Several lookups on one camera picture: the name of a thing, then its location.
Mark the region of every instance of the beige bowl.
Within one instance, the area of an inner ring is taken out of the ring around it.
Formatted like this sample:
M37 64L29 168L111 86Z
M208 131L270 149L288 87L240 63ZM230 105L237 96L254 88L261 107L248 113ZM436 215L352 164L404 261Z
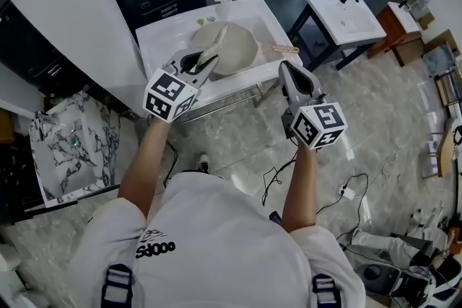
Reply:
M247 69L258 51L257 42L247 29L232 22L221 21L209 23L198 29L191 39L194 46L210 48L225 23L228 25L226 36L218 52L219 62L214 69L214 74L221 76L229 76Z

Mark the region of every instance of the gray floor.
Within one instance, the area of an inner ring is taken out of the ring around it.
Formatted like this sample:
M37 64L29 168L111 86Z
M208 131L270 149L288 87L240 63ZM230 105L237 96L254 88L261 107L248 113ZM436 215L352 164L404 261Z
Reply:
M288 28L304 6L303 0L266 0L284 27ZM427 164L419 153L430 138L429 121L441 128L444 112L435 85L427 78L421 61L401 68L390 53L369 61L364 57L341 71L322 65L316 75L330 101L338 101L349 128L344 140L318 153L318 203L321 207L338 199L338 188L349 176L365 172L370 182L386 162L386 175L378 175L362 202L361 227L378 234L405 231L407 219L416 208L429 211L439 201L445 213L453 206L453 176L422 180ZM197 155L207 151L214 160L213 173L231 180L249 195L264 192L263 174L281 167L295 153L280 123L286 103L280 90L259 109L251 101L174 128L170 140L180 159L175 171L191 168ZM165 154L166 172L171 153ZM292 167L280 174L281 185L273 184L266 208L281 212ZM357 193L365 179L350 182ZM116 192L79 202L53 213L6 227L3 234L18 249L30 284L53 300L57 307L72 307L65 279L67 263L74 253L92 212L116 196ZM152 213L162 197L160 184ZM344 199L318 217L320 225L339 235L357 223L359 199Z

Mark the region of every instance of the power strip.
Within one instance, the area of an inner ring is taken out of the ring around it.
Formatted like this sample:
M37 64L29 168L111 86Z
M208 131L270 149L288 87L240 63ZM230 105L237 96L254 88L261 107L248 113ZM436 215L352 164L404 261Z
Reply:
M343 185L339 188L340 195L344 196L346 199L353 200L356 193L348 188L346 185Z

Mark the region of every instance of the black and white marker cube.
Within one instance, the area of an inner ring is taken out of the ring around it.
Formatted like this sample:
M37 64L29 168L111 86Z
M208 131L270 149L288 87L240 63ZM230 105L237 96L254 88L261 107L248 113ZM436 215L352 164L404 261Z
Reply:
M332 145L348 128L338 103L300 107L290 126L310 149Z
M144 91L143 108L169 123L191 108L198 93L191 85L157 69Z

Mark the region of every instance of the white t-shirt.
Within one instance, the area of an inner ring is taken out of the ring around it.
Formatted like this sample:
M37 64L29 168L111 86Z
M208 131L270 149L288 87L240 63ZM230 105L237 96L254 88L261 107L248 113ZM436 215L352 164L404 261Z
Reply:
M134 307L316 307L318 273L335 280L342 307L365 306L329 231L288 234L264 214L232 183L198 172L172 178L149 226L134 204L115 199L85 229L69 265L71 297L78 308L100 306L106 270L123 263L133 267Z

